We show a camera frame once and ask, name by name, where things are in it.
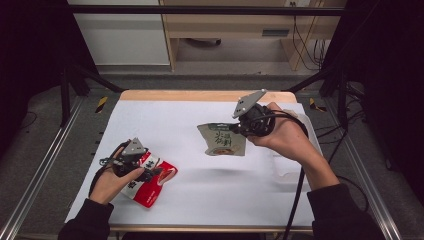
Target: hand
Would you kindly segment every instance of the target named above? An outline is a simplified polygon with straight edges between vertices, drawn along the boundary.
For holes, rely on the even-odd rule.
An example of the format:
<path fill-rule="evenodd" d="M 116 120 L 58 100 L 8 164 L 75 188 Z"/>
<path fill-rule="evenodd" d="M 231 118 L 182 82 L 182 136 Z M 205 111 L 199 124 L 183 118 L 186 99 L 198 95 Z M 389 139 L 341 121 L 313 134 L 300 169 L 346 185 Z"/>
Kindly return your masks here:
<path fill-rule="evenodd" d="M 123 177 L 118 177 L 111 167 L 108 167 L 97 180 L 89 199 L 107 205 L 129 182 L 137 179 L 144 168 L 137 168 Z"/>
<path fill-rule="evenodd" d="M 281 108 L 274 102 L 267 106 L 270 110 Z M 270 148 L 282 156 L 300 163 L 312 159 L 319 154 L 311 144 L 308 137 L 303 133 L 300 126 L 288 118 L 275 118 L 274 130 L 265 137 L 247 137 L 256 146 Z"/>

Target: wall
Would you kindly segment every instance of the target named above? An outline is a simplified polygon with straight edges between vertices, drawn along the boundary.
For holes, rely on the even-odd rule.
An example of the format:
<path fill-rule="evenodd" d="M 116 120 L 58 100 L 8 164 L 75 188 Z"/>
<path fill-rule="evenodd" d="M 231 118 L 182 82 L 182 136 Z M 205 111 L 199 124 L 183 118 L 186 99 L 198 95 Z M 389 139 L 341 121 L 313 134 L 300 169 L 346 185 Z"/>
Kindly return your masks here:
<path fill-rule="evenodd" d="M 156 0 L 68 0 L 69 4 L 158 5 Z M 161 16 L 75 14 L 96 65 L 169 65 Z"/>

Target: white surface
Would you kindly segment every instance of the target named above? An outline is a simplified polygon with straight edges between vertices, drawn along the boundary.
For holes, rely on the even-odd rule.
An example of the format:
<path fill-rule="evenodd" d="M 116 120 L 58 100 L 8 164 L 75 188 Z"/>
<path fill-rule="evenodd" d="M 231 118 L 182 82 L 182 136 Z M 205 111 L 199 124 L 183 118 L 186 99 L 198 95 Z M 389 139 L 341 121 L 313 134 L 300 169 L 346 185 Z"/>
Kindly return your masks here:
<path fill-rule="evenodd" d="M 158 5 L 157 0 L 68 0 L 69 4 Z M 159 14 L 74 14 L 96 65 L 169 65 Z"/>
<path fill-rule="evenodd" d="M 246 156 L 208 156 L 197 125 L 236 122 L 234 102 L 119 101 L 110 117 L 86 179 L 66 219 L 72 219 L 87 197 L 99 159 L 118 144 L 138 137 L 152 153 L 175 165 L 179 172 L 164 185 L 156 203 L 146 209 L 119 194 L 112 202 L 113 224 L 284 226 L 294 189 L 277 179 L 275 166 L 293 162 L 276 160 L 271 150 L 247 142 Z M 301 104 L 279 104 L 304 114 Z M 313 215 L 302 193 L 295 226 L 311 226 Z"/>

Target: gray floor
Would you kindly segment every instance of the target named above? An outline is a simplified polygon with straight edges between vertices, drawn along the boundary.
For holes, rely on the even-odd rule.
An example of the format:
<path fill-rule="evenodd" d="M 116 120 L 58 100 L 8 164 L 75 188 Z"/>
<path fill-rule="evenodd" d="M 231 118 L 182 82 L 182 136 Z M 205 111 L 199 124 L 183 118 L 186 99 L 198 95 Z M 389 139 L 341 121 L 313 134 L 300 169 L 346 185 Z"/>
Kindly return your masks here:
<path fill-rule="evenodd" d="M 140 72 L 107 72 L 105 78 L 130 89 L 216 89 L 216 90 L 269 90 L 286 89 L 307 78 L 314 71 L 300 69 L 293 72 L 283 57 L 278 41 L 223 40 L 221 46 L 210 43 L 183 41 L 175 72 L 160 68 L 146 68 Z M 69 205 L 76 196 L 90 165 L 98 142 L 101 141 L 108 117 L 119 94 L 89 81 L 92 91 L 84 97 L 81 112 L 60 149 L 33 206 L 19 230 L 23 234 L 54 236 L 63 226 Z M 330 112 L 309 108 L 313 98 L 318 106 L 334 104 L 333 98 L 322 99 L 317 94 L 320 83 L 307 87 L 297 94 L 315 129 L 335 126 Z M 101 97 L 108 101 L 101 113 L 95 113 Z M 357 102 L 350 106 L 349 115 L 361 110 Z M 4 225 L 18 204 L 26 186 L 31 182 L 38 165 L 49 149 L 61 120 L 60 91 L 55 87 L 35 96 L 13 144 L 0 162 L 0 224 Z M 358 119 L 349 125 L 349 138 L 366 166 L 378 192 L 403 239 L 424 239 L 424 209 L 414 197 L 402 174 L 388 171 L 384 156 L 366 122 Z M 317 135 L 326 130 L 317 130 Z M 340 133 L 320 138 L 324 156 L 329 158 Z M 345 145 L 337 151 L 332 162 L 336 174 L 358 182 Z M 364 198 L 351 186 L 352 195 L 363 207 Z"/>

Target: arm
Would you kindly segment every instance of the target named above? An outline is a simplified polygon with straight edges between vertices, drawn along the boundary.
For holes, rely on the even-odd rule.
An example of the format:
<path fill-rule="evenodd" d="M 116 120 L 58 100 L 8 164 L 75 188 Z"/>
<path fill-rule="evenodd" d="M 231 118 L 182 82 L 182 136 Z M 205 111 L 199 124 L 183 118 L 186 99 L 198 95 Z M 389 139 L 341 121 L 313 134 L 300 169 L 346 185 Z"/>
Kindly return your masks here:
<path fill-rule="evenodd" d="M 138 168 L 118 177 L 111 168 L 106 168 L 95 183 L 89 199 L 85 200 L 77 216 L 65 224 L 58 239 L 107 239 L 110 232 L 109 217 L 113 211 L 113 205 L 109 202 L 143 171 L 144 168 Z"/>
<path fill-rule="evenodd" d="M 277 104 L 268 108 L 281 110 Z M 277 118 L 274 130 L 265 137 L 248 137 L 256 146 L 270 148 L 299 162 L 312 189 L 308 193 L 315 221 L 315 239 L 385 239 L 371 216 L 361 211 L 348 188 L 340 184 L 325 158 L 292 120 Z"/>

